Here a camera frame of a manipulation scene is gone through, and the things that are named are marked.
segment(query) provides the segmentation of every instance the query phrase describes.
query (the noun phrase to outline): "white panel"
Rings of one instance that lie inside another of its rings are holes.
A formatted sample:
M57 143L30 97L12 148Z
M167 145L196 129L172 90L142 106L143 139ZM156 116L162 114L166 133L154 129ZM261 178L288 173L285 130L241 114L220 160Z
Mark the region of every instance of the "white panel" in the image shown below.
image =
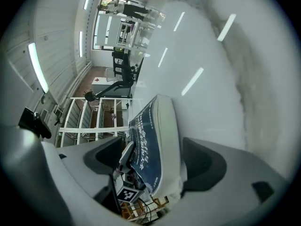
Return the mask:
M109 21L108 15L100 15L99 16L96 45L104 45L108 21Z
M93 66L113 67L112 51L92 50L90 54Z
M107 46L115 46L117 42L118 31L121 17L112 17Z
M80 120L80 110L76 102L72 103L72 109L69 113L68 123L66 127L68 128L77 128Z
M92 110L90 104L87 103L86 110L83 117L82 128L90 128L91 114L92 114Z

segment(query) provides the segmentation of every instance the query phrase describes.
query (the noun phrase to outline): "window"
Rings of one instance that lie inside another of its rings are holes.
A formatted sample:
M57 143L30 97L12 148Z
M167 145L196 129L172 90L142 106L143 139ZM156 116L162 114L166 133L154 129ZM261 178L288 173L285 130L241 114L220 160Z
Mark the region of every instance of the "window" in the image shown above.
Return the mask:
M106 6L111 1L113 1L113 0L101 0L100 4ZM119 0L119 3L120 4L126 4L126 3L127 4L138 4L138 2L131 1L131 0ZM122 50L122 48L115 48L115 47L112 47L112 46L106 46L106 43L108 41L109 31L106 32L105 44L104 45L96 45L96 43L97 43L97 30L98 30L98 26L99 26L99 14L105 14L105 11L99 11L98 12L98 16L97 16L96 24L95 24L95 30L94 30L94 37L93 37L93 49L110 50L110 51L114 51L114 50L118 51L118 49Z

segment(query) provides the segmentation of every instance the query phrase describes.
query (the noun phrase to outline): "cable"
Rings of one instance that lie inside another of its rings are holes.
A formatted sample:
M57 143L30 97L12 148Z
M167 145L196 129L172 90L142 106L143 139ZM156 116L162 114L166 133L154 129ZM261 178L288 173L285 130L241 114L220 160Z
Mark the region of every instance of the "cable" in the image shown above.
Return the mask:
M151 209L149 208L149 206L145 203L145 201L143 201L141 198L138 198L140 201L142 201L143 203L144 203L144 205L150 210L150 222L151 222Z
M146 216L147 216L147 212L148 212L148 211L147 211L147 207L146 207L146 214L145 214L144 218L142 219L141 223L145 220L145 218L146 218Z

